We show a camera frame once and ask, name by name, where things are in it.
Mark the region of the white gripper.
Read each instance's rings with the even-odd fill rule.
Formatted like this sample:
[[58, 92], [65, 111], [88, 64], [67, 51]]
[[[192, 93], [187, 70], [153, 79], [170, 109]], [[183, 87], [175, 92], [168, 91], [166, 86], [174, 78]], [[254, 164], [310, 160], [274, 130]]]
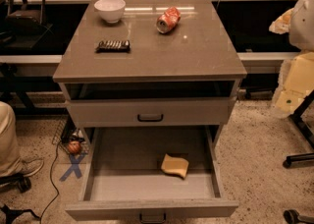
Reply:
[[[276, 34], [289, 32], [292, 11], [293, 9], [285, 11], [273, 21], [269, 31]], [[285, 60], [272, 98], [272, 114], [277, 118], [293, 114], [313, 90], [314, 53], [304, 51], [291, 60]]]

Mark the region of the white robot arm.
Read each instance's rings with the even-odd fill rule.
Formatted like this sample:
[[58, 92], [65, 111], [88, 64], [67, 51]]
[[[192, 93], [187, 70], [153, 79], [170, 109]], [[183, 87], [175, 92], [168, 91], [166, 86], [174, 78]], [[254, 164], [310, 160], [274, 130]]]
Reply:
[[314, 90], [314, 0], [298, 0], [271, 23], [269, 31], [288, 33], [289, 43], [300, 50], [282, 64], [272, 98], [273, 114], [285, 118]]

